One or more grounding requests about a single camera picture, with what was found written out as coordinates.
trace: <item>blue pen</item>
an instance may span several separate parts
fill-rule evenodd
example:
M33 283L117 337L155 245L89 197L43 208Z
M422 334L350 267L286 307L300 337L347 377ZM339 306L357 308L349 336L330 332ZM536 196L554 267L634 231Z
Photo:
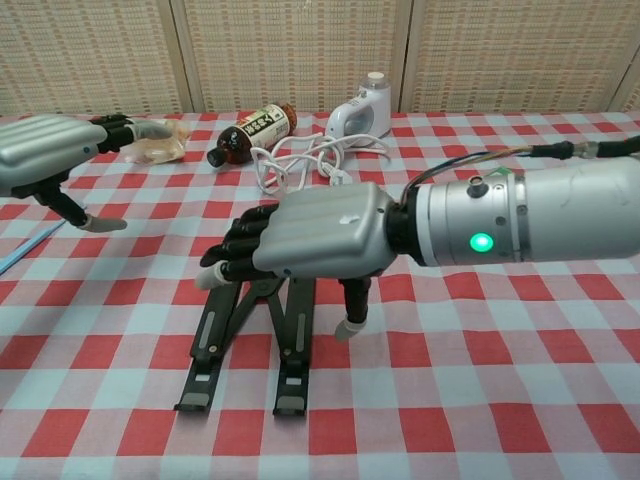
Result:
M82 208L87 208L82 202L77 202ZM45 238L50 237L57 229L59 229L62 225L66 223L66 220L58 220L56 223L51 225L49 228L45 228L44 230L40 230L35 234L34 237L31 237L29 240L24 242L18 248L16 248L13 252L7 255L0 262L0 275L13 267L21 258L29 253L31 250L40 245Z

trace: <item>black stand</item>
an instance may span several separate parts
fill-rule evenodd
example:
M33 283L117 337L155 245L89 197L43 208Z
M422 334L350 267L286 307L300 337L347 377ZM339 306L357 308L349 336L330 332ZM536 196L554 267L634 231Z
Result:
M283 279L256 280L240 303L242 283L209 293L191 346L191 368L174 410L209 412L222 360L256 303L266 299L280 349L280 374L274 415L303 416L307 410L309 364L315 280L291 279L287 309L282 311L278 291Z

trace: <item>woven wall panel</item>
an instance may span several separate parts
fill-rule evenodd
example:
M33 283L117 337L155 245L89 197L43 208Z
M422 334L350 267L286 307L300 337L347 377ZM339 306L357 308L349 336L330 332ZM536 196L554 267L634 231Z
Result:
M252 109L278 99L304 111L331 110L374 70L397 70L390 77L399 92L406 42L394 41L395 25L400 9L408 21L408 0L184 4L207 111ZM406 39L406 28L400 33Z
M640 78L636 81L631 94L627 97L623 110L640 110Z
M640 20L638 0L418 4L415 74L403 92L410 111L604 109Z
M0 114L179 112L155 0L0 0Z

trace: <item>plastic bottle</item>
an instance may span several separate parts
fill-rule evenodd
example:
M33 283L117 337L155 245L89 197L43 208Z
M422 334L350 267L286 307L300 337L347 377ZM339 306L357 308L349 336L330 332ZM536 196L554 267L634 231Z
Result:
M251 147L269 149L291 135L298 119L288 103L269 104L226 128L215 148L207 152L207 161L215 168L225 163L239 165L251 161Z

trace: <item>clear plastic package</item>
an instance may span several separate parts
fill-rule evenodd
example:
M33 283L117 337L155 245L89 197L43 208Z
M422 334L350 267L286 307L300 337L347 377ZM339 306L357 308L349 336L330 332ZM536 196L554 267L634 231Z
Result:
M143 165L158 165L161 163L180 160L184 157L187 140L191 136L191 130L178 120L165 120L172 132L171 138L163 140L143 139L127 145L120 150L126 162Z

